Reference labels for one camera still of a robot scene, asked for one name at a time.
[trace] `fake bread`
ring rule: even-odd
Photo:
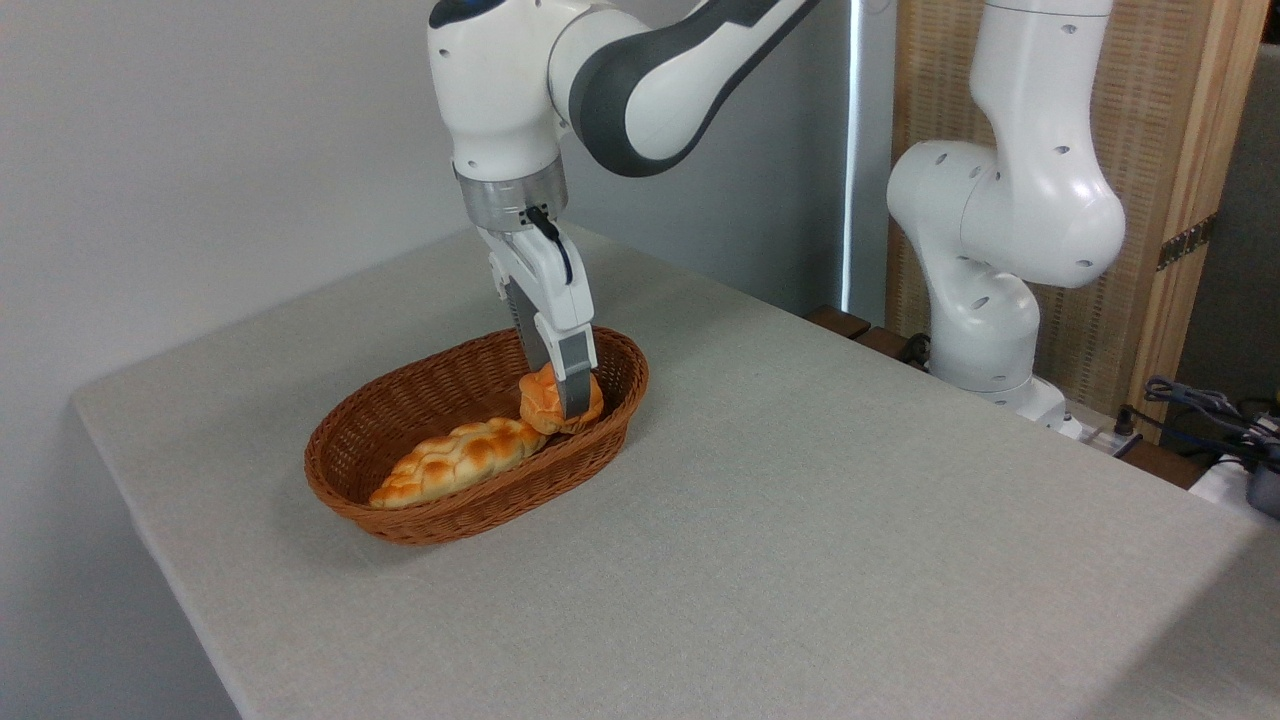
[[[403,507],[443,497],[516,466],[544,445],[547,436],[521,420],[458,425],[448,436],[420,442],[396,464],[369,505]]]
[[[520,416],[544,436],[556,433],[575,434],[591,427],[604,411],[604,393],[600,392],[600,383],[591,374],[591,400],[586,413],[577,418],[564,420],[564,410],[561,407],[559,391],[556,389],[556,370],[552,364],[543,365],[541,370],[530,373],[520,378]]]

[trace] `basket rim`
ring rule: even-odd
[[[498,473],[488,480],[476,483],[468,488],[452,492],[449,495],[436,497],[433,500],[425,500],[412,505],[404,505],[401,507],[372,507],[361,502],[348,500],[347,497],[339,495],[334,491],[328,479],[325,478],[324,466],[320,461],[320,441],[325,437],[325,430],[340,423],[349,415],[355,407],[364,400],[365,396],[376,392],[384,384],[392,383],[396,375],[404,373],[406,370],[415,369],[420,365],[438,364],[448,361],[456,354],[465,354],[476,345],[489,345],[498,342],[518,342],[518,334],[515,328],[503,328],[486,333],[484,336],[467,340],[453,347],[443,350],[440,352],[429,355],[426,357],[407,363],[389,370],[361,386],[358,389],[348,395],[339,402],[333,410],[330,410],[325,418],[316,425],[312,430],[310,439],[307,441],[306,450],[303,451],[303,469],[307,477],[307,483],[311,486],[312,491],[320,496],[320,500],[329,505],[334,511],[343,514],[343,511],[358,511],[369,516],[387,516],[390,518],[397,514],[404,514],[411,511],[416,518],[430,519],[436,515],[447,515],[456,512],[458,509],[481,502],[484,498],[502,492],[512,482],[520,478],[536,474],[550,465],[570,457],[571,455],[579,452],[580,450],[586,450],[590,446],[607,439],[609,436],[617,433],[625,433],[627,424],[631,421],[631,415],[635,414],[636,407],[644,398],[644,395],[649,384],[649,363],[640,347],[626,334],[614,331],[604,325],[593,325],[593,332],[596,340],[602,337],[608,338],[608,341],[614,342],[623,347],[625,355],[630,355],[635,359],[635,374],[636,382],[627,389],[622,401],[613,409],[608,418],[588,428],[585,432],[570,436],[568,439],[559,442],[552,447],[543,448],[536,452],[532,457],[526,459],[515,468]]]

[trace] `pastry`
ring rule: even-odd
[[[372,507],[404,507],[486,480],[541,450],[547,436],[529,423],[494,418],[458,425],[406,455],[369,497]]]
[[[544,436],[580,433],[591,427],[603,411],[604,393],[600,392],[600,383],[595,380],[595,373],[591,373],[591,400],[586,413],[567,421],[550,363],[543,365],[541,370],[520,378],[520,416]]]

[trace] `braided bread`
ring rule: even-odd
[[[448,436],[420,442],[396,464],[369,505],[404,507],[443,497],[516,466],[544,445],[547,436],[521,420],[458,425]]]

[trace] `oval basket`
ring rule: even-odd
[[[649,364],[631,338],[608,328],[594,334],[604,413],[586,432],[556,436],[511,470],[436,500],[366,505],[419,442],[463,423],[520,418],[517,383],[529,364],[516,331],[499,331],[393,370],[343,400],[311,434],[307,483],[334,512],[398,544],[471,537],[573,489],[622,448],[649,384]]]

